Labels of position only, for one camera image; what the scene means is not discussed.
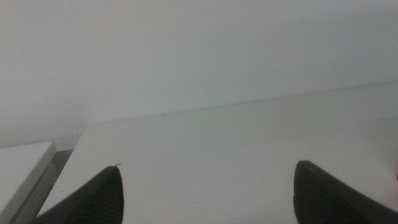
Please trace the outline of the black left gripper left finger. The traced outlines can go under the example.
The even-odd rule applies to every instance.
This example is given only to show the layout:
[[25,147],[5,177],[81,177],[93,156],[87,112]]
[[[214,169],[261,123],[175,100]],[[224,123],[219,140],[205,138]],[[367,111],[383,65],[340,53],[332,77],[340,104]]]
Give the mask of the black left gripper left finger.
[[121,173],[109,166],[29,224],[122,224],[123,216]]

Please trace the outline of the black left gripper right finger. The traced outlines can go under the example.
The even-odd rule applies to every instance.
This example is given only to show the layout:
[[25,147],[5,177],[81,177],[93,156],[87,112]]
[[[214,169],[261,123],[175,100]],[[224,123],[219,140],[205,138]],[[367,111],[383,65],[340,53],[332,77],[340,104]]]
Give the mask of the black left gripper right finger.
[[299,161],[295,167],[293,205],[299,223],[397,224],[396,211],[310,161]]

